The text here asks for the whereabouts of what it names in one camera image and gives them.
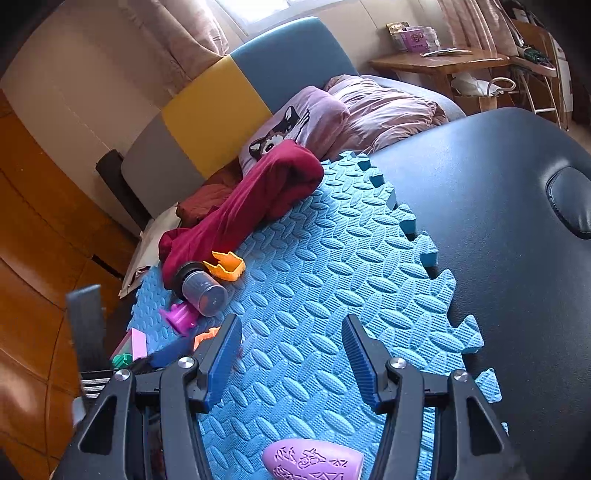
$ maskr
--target foam puzzle mat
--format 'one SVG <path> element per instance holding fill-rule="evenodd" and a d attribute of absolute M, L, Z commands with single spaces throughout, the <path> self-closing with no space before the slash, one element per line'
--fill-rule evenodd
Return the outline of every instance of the foam puzzle mat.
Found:
<path fill-rule="evenodd" d="M 413 235 L 416 218 L 407 205 L 386 206 L 393 186 L 369 158 L 345 154 L 323 167 L 324 180 L 308 199 L 236 251 L 246 272 L 225 284 L 229 305 L 200 320 L 206 330 L 236 313 L 243 326 L 242 355 L 222 401 L 200 418 L 216 480 L 269 480 L 261 453 L 289 437 L 362 452 L 368 478 L 385 416 L 371 412 L 356 386 L 340 335 L 348 313 L 393 356 L 423 371 L 465 368 L 462 353 L 484 345 L 473 316 L 450 325 L 456 280 L 449 270 L 429 278 L 425 267 L 436 264 L 437 248 L 426 232 Z M 176 338 L 158 314 L 174 301 L 158 267 L 137 297 L 129 327 L 145 332 L 154 352 Z M 494 370 L 476 383 L 488 401 L 501 399 Z M 419 480 L 430 476 L 434 418 L 426 409 Z"/>

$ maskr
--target black cushion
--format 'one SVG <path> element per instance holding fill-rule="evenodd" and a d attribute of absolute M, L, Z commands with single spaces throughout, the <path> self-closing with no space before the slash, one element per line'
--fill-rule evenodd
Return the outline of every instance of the black cushion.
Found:
<path fill-rule="evenodd" d="M 476 316 L 485 346 L 466 365 L 495 369 L 494 409 L 530 477 L 589 478 L 591 240 L 564 227 L 547 186 L 566 167 L 591 178 L 591 157 L 550 122 L 499 109 L 370 158 L 438 246 L 432 273 L 456 277 L 452 325 Z"/>
<path fill-rule="evenodd" d="M 575 235 L 589 239 L 591 181 L 576 168 L 563 168 L 548 183 L 548 198 L 567 228 Z"/>

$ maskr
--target dog print pillow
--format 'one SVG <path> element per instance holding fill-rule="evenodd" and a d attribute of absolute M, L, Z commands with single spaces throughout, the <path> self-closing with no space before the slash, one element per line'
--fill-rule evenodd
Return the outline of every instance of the dog print pillow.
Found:
<path fill-rule="evenodd" d="M 306 87 L 270 118 L 242 147 L 239 160 L 242 174 L 284 140 L 294 140 L 324 160 L 339 136 L 349 111 L 340 101 L 316 87 Z"/>

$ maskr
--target chair leg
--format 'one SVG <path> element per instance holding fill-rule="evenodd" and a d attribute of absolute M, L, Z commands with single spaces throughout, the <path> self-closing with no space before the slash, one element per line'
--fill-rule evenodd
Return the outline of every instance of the chair leg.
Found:
<path fill-rule="evenodd" d="M 544 77 L 544 83 L 548 89 L 548 94 L 550 95 L 550 100 L 552 101 L 552 107 L 554 107 L 554 113 L 556 114 L 556 124 L 558 125 L 558 128 L 562 130 L 562 125 L 560 124 L 560 114 L 556 108 L 556 101 L 554 101 L 554 95 L 552 94 L 552 88 L 550 86 L 550 82 L 548 81 L 548 77 Z"/>
<path fill-rule="evenodd" d="M 536 113 L 535 113 L 534 99 L 531 96 L 530 87 L 527 85 L 527 79 L 525 78 L 525 74 L 523 73 L 522 70 L 517 70 L 517 76 L 519 77 L 519 80 L 521 81 L 521 84 L 523 85 L 527 99 L 530 101 L 531 111 L 535 115 Z"/>

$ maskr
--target orange toy piece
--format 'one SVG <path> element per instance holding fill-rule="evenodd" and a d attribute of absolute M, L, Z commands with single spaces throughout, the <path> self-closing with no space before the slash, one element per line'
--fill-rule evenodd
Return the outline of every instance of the orange toy piece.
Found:
<path fill-rule="evenodd" d="M 197 350 L 197 347 L 199 346 L 199 344 L 201 342 L 203 342 L 204 340 L 207 340 L 209 338 L 213 338 L 217 335 L 217 332 L 219 331 L 220 327 L 213 327 L 210 328 L 207 332 L 203 332 L 200 333 L 199 335 L 197 335 L 195 337 L 195 343 L 193 344 L 193 352 L 195 350 Z"/>
<path fill-rule="evenodd" d="M 217 259 L 217 265 L 203 262 L 211 275 L 226 280 L 236 281 L 246 270 L 244 260 L 237 256 L 234 252 L 221 254 L 220 252 L 212 252 L 212 255 Z"/>

